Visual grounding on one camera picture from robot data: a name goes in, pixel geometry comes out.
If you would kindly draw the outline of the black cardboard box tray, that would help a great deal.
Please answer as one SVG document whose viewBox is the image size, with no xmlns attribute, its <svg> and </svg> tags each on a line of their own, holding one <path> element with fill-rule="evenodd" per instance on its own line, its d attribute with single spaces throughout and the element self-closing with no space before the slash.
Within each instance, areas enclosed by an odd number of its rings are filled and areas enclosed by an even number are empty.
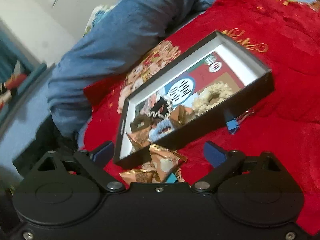
<svg viewBox="0 0 320 240">
<path fill-rule="evenodd" d="M 150 160 L 151 144 L 182 148 L 235 120 L 273 89 L 270 68 L 221 32 L 184 53 L 165 43 L 121 90 L 113 161 L 133 168 Z"/>
</svg>

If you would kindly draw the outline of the cream crochet scrunchie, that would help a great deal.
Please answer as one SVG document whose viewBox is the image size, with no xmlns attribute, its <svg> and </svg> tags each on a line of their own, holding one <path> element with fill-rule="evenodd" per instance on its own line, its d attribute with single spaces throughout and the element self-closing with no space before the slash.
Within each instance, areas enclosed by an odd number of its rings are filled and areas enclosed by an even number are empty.
<svg viewBox="0 0 320 240">
<path fill-rule="evenodd" d="M 224 100 L 233 95 L 233 91 L 228 84 L 219 81 L 206 87 L 192 103 L 192 109 L 196 116 L 206 113 Z"/>
</svg>

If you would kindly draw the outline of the patterned pillow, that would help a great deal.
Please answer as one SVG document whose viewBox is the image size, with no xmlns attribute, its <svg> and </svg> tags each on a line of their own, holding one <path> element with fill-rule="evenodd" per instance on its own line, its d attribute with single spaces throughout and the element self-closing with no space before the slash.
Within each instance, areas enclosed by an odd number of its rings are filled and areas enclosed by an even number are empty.
<svg viewBox="0 0 320 240">
<path fill-rule="evenodd" d="M 106 16 L 106 14 L 108 14 L 114 7 L 115 5 L 99 5 L 95 7 L 86 24 L 83 36 L 87 35 L 91 31 L 91 29 L 98 22 L 100 22 Z"/>
</svg>

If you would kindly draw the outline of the teal shelf with items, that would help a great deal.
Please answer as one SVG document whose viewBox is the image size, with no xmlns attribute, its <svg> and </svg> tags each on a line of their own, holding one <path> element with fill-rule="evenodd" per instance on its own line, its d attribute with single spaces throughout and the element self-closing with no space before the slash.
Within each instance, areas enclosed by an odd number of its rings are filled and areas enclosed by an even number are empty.
<svg viewBox="0 0 320 240">
<path fill-rule="evenodd" d="M 1 124 L 46 70 L 45 63 L 33 64 L 5 33 L 1 33 Z"/>
</svg>

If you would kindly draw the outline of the light blue crochet scrunchie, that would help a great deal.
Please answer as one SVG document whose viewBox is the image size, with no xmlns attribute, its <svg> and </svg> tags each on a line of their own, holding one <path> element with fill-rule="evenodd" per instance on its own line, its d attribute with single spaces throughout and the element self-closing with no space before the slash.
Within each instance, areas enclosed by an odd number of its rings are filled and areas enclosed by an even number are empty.
<svg viewBox="0 0 320 240">
<path fill-rule="evenodd" d="M 151 129 L 149 132 L 149 141 L 155 142 L 167 134 L 174 131 L 175 128 L 169 119 L 164 119 L 160 121 L 155 128 Z"/>
</svg>

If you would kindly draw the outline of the red printed blanket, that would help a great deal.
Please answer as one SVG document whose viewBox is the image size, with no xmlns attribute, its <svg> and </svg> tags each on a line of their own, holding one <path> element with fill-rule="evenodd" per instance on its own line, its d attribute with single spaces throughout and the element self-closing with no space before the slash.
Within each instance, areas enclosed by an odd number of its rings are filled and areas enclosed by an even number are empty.
<svg viewBox="0 0 320 240">
<path fill-rule="evenodd" d="M 124 96 L 134 81 L 146 81 L 213 31 L 227 37 L 266 64 L 274 91 L 254 87 L 235 98 L 235 107 L 252 105 L 235 135 L 218 128 L 195 129 L 192 139 L 174 140 L 188 162 L 183 178 L 195 181 L 209 170 L 200 155 L 211 140 L 247 154 L 273 152 L 303 190 L 305 204 L 298 224 L 319 231 L 319 7 L 293 0 L 217 0 L 143 56 L 127 76 L 106 78 L 85 89 L 93 117 L 84 132 L 84 147 L 92 150 L 107 140 L 117 142 Z"/>
</svg>

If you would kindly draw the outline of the blue binder clip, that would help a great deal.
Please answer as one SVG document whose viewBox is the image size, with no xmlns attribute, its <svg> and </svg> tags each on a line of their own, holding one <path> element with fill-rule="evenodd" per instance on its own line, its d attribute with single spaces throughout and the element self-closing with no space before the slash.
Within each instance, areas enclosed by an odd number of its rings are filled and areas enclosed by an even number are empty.
<svg viewBox="0 0 320 240">
<path fill-rule="evenodd" d="M 240 128 L 240 124 L 251 114 L 253 114 L 254 111 L 250 108 L 245 111 L 245 113 L 241 114 L 237 118 L 232 119 L 231 121 L 226 122 L 227 129 L 229 133 L 235 134 L 236 131 Z"/>
</svg>

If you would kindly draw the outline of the brown triangular snack packet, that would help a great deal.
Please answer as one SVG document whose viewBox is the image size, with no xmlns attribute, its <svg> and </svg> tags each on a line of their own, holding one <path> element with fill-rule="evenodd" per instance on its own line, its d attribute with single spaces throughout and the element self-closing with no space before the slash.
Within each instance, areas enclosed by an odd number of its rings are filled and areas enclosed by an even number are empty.
<svg viewBox="0 0 320 240">
<path fill-rule="evenodd" d="M 150 145 L 149 151 L 161 183 L 165 182 L 168 176 L 179 168 L 181 163 L 188 160 L 186 156 L 179 154 L 177 151 L 155 144 Z"/>
<path fill-rule="evenodd" d="M 159 177 L 155 170 L 150 169 L 134 169 L 121 172 L 120 177 L 125 183 L 159 183 Z"/>
<path fill-rule="evenodd" d="M 151 144 L 151 142 L 149 141 L 150 130 L 151 128 L 147 127 L 137 132 L 127 133 L 127 137 L 132 144 L 132 153 L 141 150 Z"/>
<path fill-rule="evenodd" d="M 169 116 L 170 122 L 176 127 L 183 126 L 195 118 L 196 115 L 192 108 L 184 105 L 178 105 Z"/>
</svg>

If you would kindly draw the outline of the black white-trimmed scrunchie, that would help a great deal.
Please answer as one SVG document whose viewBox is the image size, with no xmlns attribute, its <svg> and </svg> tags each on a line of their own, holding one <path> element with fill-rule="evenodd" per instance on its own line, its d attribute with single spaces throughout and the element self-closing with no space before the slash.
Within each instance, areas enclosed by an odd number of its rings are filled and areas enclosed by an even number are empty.
<svg viewBox="0 0 320 240">
<path fill-rule="evenodd" d="M 167 119 L 172 112 L 172 100 L 168 96 L 161 96 L 151 107 L 148 116 L 151 118 Z"/>
</svg>

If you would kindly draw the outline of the colourful printed booklet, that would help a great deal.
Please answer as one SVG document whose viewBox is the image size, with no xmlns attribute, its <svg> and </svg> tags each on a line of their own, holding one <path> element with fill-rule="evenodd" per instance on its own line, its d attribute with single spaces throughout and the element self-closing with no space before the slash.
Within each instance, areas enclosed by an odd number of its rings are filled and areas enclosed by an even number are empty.
<svg viewBox="0 0 320 240">
<path fill-rule="evenodd" d="M 178 105 L 192 108 L 193 100 L 208 86 L 222 81 L 231 87 L 233 94 L 243 89 L 247 84 L 231 62 L 225 60 L 217 51 L 206 55 L 179 76 L 167 82 L 150 94 L 136 107 L 136 116 L 148 115 L 151 107 L 161 96 L 168 96 L 172 100 L 172 111 Z M 152 118 L 153 129 L 164 119 Z"/>
</svg>

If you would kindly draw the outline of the blue plush duvet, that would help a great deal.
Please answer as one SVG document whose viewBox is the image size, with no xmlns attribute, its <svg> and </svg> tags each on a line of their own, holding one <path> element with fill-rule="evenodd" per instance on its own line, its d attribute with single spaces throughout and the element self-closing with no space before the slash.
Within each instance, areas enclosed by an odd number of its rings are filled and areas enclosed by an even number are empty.
<svg viewBox="0 0 320 240">
<path fill-rule="evenodd" d="M 91 116 L 83 90 L 127 72 L 168 32 L 215 0 L 120 0 L 61 58 L 48 83 L 48 105 L 61 135 L 71 138 Z"/>
</svg>

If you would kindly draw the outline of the brown crochet scrunchie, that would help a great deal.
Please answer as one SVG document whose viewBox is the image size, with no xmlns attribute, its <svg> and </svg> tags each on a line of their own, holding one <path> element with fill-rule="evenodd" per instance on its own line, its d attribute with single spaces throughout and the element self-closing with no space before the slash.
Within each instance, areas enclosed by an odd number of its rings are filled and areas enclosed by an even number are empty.
<svg viewBox="0 0 320 240">
<path fill-rule="evenodd" d="M 152 125 L 152 118 L 146 114 L 140 114 L 134 118 L 133 122 L 131 122 L 131 132 L 140 131 L 148 128 L 150 125 Z"/>
</svg>

